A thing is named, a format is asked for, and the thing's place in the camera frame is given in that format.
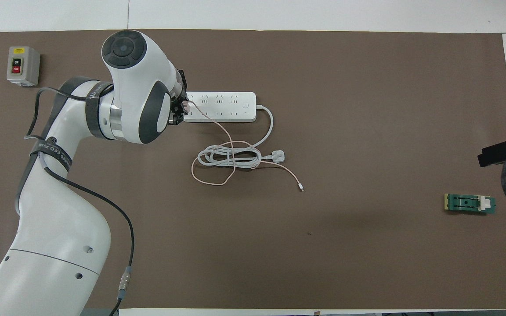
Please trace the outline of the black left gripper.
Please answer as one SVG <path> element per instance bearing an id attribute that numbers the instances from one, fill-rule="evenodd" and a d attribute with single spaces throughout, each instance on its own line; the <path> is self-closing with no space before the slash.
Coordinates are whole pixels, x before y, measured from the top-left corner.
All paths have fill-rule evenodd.
<path id="1" fill-rule="evenodd" d="M 183 101 L 189 101 L 187 96 L 187 81 L 184 71 L 177 69 L 177 82 L 170 90 L 171 110 L 169 116 L 169 125 L 179 125 L 188 114 L 188 110 L 183 106 Z"/>

